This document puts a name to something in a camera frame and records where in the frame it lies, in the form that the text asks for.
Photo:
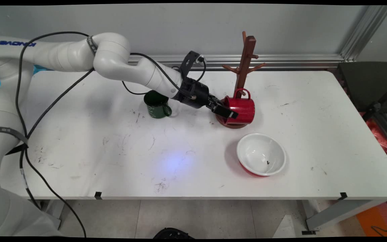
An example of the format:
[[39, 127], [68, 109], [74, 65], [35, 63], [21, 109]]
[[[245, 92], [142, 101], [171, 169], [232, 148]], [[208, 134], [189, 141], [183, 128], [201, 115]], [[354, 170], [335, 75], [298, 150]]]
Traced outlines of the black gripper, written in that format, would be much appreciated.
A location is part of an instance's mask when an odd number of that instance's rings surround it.
[[194, 83], [194, 81], [192, 78], [186, 78], [180, 87], [183, 92], [178, 91], [173, 100], [195, 109], [206, 106], [213, 113], [225, 119], [238, 117], [238, 113], [226, 107], [223, 101], [214, 95], [209, 95], [209, 88], [206, 85], [200, 82]]

